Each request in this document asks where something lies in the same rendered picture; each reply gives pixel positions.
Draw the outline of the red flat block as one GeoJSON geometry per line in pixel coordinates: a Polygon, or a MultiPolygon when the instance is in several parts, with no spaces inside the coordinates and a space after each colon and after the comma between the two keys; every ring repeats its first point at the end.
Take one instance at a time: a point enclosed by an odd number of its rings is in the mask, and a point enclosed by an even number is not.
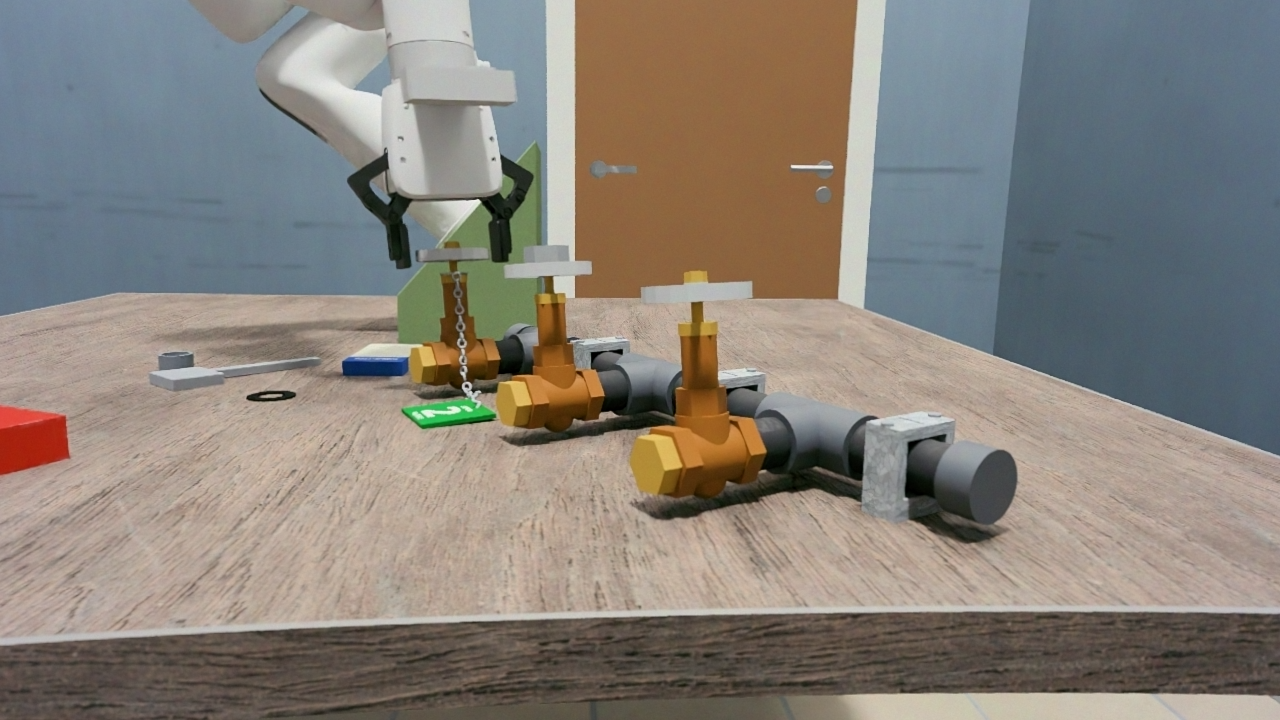
{"type": "Polygon", "coordinates": [[[0,405],[0,477],[67,459],[65,415],[0,405]]]}

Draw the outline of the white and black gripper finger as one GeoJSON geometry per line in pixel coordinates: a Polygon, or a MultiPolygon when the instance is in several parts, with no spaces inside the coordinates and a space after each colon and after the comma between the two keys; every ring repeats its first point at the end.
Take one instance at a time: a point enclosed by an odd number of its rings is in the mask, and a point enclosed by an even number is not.
{"type": "Polygon", "coordinates": [[[372,213],[383,225],[387,227],[387,243],[390,261],[396,261],[396,268],[410,269],[410,242],[407,225],[402,223],[402,215],[410,206],[412,199],[406,199],[394,193],[388,205],[378,199],[369,186],[369,182],[388,169],[388,154],[369,163],[347,178],[347,184],[355,192],[364,208],[372,213]],[[390,206],[390,208],[389,208],[390,206]]]}
{"type": "Polygon", "coordinates": [[[512,192],[507,196],[507,199],[503,199],[503,196],[499,192],[492,196],[477,197],[477,199],[483,202],[486,210],[492,213],[493,222],[489,223],[490,242],[492,242],[492,261],[509,263],[509,254],[512,252],[509,219],[515,217],[515,211],[517,211],[517,209],[525,201],[526,195],[529,193],[529,190],[532,184],[534,174],[531,170],[527,170],[526,168],[518,165],[516,161],[509,160],[509,158],[506,158],[502,154],[500,154],[500,169],[502,173],[509,176],[515,181],[515,187],[512,192]]]}

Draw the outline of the black rubber ring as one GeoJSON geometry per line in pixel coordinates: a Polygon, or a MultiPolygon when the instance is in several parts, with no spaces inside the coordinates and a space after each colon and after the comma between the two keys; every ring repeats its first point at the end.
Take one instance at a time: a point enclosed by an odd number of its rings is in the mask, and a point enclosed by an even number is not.
{"type": "Polygon", "coordinates": [[[246,398],[250,400],[250,401],[253,401],[253,402],[276,402],[276,401],[284,401],[284,400],[294,398],[294,397],[296,397],[296,393],[293,391],[271,389],[271,391],[261,391],[261,392],[256,392],[256,393],[252,393],[252,395],[247,395],[246,398]],[[283,396],[280,396],[280,397],[273,397],[273,398],[262,398],[262,397],[260,397],[260,396],[264,396],[264,395],[283,395],[283,396]]]}

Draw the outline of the green tag with silver chain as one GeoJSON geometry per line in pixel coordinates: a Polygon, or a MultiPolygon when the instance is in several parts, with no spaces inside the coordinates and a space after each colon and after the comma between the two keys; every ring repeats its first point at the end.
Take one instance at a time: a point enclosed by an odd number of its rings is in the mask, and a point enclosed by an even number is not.
{"type": "MultiPolygon", "coordinates": [[[[462,316],[461,316],[461,314],[465,313],[465,307],[460,302],[460,299],[463,295],[462,290],[460,290],[460,283],[458,283],[458,281],[461,279],[461,275],[460,275],[458,279],[454,279],[454,274],[458,274],[458,275],[460,274],[468,274],[468,272],[440,273],[440,275],[452,275],[452,279],[456,281],[456,290],[454,290],[453,293],[454,293],[454,297],[457,299],[457,306],[454,307],[454,313],[460,315],[458,316],[460,322],[457,323],[456,329],[460,331],[458,325],[463,325],[462,331],[465,331],[465,323],[462,322],[462,316]],[[457,292],[460,291],[460,296],[456,295],[456,291],[457,292]],[[461,307],[462,313],[458,313],[457,307],[458,309],[461,307]]],[[[402,413],[404,414],[404,416],[410,418],[410,420],[413,421],[421,429],[429,429],[429,428],[435,428],[435,427],[449,427],[449,425],[454,425],[454,424],[462,424],[462,423],[468,423],[468,421],[483,421],[483,420],[495,419],[497,418],[497,413],[493,413],[490,409],[483,406],[480,401],[475,400],[477,397],[477,395],[481,393],[481,391],[475,392],[474,396],[472,396],[472,392],[471,392],[472,386],[468,382],[466,382],[466,377],[465,375],[467,373],[467,368],[465,365],[467,363],[467,359],[465,357],[465,350],[463,348],[466,347],[467,343],[463,340],[462,331],[460,331],[460,340],[458,340],[457,345],[461,348],[460,364],[463,365],[463,366],[460,368],[460,373],[461,373],[461,375],[463,375],[463,379],[465,379],[465,384],[462,386],[462,389],[465,389],[467,400],[460,400],[460,401],[452,401],[452,402],[444,402],[444,404],[430,404],[430,405],[422,405],[422,406],[415,406],[415,407],[401,407],[402,413]],[[465,342],[465,346],[460,346],[460,342],[465,342]],[[465,363],[461,361],[462,359],[465,359],[465,363]],[[465,372],[462,372],[463,368],[465,368],[465,372]],[[466,384],[468,384],[468,389],[465,388],[466,384]]]]}

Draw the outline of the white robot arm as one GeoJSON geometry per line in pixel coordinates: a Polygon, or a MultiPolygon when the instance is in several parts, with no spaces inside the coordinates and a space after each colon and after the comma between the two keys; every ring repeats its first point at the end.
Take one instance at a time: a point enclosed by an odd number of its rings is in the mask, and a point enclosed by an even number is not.
{"type": "MultiPolygon", "coordinates": [[[[401,104],[515,102],[512,70],[493,70],[489,61],[477,60],[468,0],[188,1],[237,44],[259,38],[296,5],[310,10],[262,54],[256,83],[273,106],[356,169],[381,156],[381,97],[353,88],[387,50],[401,104]]],[[[440,249],[479,202],[410,202],[406,213],[440,249]]]]}

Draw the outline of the bag of cable ties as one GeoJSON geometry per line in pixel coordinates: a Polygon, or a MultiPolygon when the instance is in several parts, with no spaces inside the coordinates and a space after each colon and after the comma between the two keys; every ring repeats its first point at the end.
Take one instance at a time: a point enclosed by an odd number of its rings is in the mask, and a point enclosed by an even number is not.
{"type": "Polygon", "coordinates": [[[343,375],[404,375],[413,347],[422,345],[369,345],[342,361],[343,375]]]}

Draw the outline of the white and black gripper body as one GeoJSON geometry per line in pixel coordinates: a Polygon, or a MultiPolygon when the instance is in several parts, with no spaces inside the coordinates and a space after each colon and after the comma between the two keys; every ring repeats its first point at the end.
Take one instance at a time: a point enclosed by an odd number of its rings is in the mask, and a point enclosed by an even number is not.
{"type": "Polygon", "coordinates": [[[401,104],[394,79],[381,91],[384,152],[396,193],[411,202],[470,201],[502,188],[490,106],[401,104]]]}

